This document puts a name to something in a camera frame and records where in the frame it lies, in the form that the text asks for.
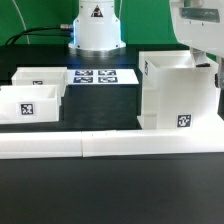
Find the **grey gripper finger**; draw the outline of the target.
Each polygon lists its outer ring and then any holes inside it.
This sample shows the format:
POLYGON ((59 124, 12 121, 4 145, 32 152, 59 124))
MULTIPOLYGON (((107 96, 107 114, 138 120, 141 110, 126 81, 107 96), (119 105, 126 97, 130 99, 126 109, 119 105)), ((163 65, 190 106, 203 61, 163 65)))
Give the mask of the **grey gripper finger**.
POLYGON ((204 51, 196 49, 196 48, 191 48, 190 53, 196 67, 210 66, 210 63, 204 51))

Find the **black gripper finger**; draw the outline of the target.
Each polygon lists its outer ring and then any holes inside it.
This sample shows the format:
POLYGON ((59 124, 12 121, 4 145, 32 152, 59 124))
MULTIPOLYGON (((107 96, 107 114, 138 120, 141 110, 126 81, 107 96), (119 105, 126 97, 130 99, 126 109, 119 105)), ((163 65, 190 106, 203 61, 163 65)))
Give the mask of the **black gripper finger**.
POLYGON ((224 89, 224 58, 218 60, 218 72, 215 74, 215 86, 224 89))

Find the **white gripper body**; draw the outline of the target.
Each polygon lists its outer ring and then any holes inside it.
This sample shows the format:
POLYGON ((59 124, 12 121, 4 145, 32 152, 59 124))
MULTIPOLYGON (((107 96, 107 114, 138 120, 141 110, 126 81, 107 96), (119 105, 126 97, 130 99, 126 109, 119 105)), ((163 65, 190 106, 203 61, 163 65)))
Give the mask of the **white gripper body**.
POLYGON ((179 43, 224 58, 224 0, 169 0, 179 43))

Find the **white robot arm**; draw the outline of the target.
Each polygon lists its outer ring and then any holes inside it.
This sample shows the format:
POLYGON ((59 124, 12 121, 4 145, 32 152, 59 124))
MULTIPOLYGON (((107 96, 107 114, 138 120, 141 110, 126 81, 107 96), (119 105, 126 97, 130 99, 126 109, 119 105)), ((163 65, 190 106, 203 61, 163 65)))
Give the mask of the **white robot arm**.
MULTIPOLYGON (((177 41, 190 48, 196 66, 206 54, 220 58, 216 86, 224 89, 224 0, 169 0, 177 41)), ((79 0, 70 51, 86 57, 110 56, 126 47, 114 0, 79 0)))

